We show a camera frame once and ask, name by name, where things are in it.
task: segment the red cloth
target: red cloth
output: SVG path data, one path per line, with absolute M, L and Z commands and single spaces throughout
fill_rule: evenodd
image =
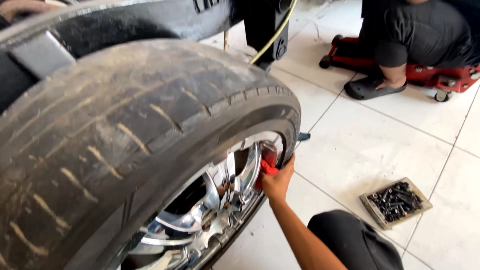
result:
M 278 172 L 278 169 L 275 167 L 270 166 L 268 162 L 264 159 L 262 159 L 262 164 L 260 165 L 260 171 L 264 172 L 266 175 L 275 175 Z M 258 189 L 263 189 L 262 186 L 262 179 L 260 176 L 257 178 L 257 183 L 255 185 L 256 188 Z

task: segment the black slipper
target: black slipper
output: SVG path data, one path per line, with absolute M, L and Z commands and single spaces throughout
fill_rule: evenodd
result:
M 354 99 L 366 100 L 376 97 L 381 97 L 389 94 L 400 93 L 407 88 L 407 83 L 399 88 L 384 87 L 376 89 L 384 82 L 381 78 L 366 77 L 354 82 L 345 84 L 345 92 Z

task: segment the caster wheel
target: caster wheel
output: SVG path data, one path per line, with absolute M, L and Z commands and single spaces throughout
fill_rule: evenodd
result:
M 332 45 L 335 45 L 336 42 L 341 41 L 343 39 L 342 35 L 336 35 L 332 40 Z
M 319 65 L 320 65 L 321 68 L 327 69 L 330 66 L 331 63 L 332 63 L 332 57 L 328 56 L 328 55 L 325 55 L 320 60 Z
M 433 98 L 435 98 L 435 101 L 437 102 L 447 102 L 449 99 L 450 99 L 450 96 L 452 95 L 452 93 L 448 93 L 444 99 L 441 99 L 437 96 L 437 94 L 435 94 L 435 96 Z

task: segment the person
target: person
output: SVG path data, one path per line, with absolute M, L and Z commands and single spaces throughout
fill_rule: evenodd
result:
M 363 0 L 362 17 L 361 49 L 373 56 L 383 78 L 347 83 L 352 98 L 403 91 L 407 61 L 437 68 L 480 63 L 468 22 L 442 0 Z
M 286 202 L 295 154 L 276 175 L 261 175 L 265 195 L 302 270 L 403 270 L 394 246 L 342 210 L 315 215 L 305 226 Z

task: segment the black pants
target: black pants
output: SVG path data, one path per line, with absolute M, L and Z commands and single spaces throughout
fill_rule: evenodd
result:
M 348 270 L 403 270 L 394 246 L 350 213 L 333 210 L 315 215 L 308 228 Z

